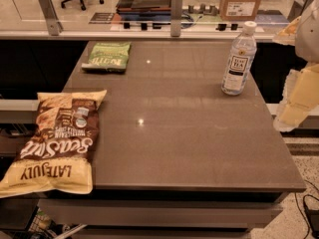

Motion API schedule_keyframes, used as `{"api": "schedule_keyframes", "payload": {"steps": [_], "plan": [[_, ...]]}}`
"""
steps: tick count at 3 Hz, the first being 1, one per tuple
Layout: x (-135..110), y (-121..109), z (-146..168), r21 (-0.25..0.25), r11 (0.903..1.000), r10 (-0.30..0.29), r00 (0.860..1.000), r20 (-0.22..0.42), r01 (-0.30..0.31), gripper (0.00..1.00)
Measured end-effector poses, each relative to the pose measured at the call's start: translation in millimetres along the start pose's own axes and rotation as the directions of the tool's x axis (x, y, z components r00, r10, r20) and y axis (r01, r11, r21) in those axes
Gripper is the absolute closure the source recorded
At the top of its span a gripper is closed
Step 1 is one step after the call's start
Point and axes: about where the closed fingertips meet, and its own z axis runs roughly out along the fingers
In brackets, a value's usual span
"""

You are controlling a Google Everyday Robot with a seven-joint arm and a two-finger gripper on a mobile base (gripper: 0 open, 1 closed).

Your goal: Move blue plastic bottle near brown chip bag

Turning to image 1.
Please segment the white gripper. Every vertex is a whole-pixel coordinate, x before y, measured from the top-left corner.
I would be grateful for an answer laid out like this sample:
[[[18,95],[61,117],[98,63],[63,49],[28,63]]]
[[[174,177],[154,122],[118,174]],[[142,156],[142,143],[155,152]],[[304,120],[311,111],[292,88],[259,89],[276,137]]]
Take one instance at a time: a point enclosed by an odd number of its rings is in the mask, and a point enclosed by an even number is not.
[[[280,45],[295,45],[296,55],[309,63],[319,63],[319,0],[272,38]],[[299,127],[319,106],[319,64],[301,71],[291,70],[286,77],[273,126],[287,132]]]

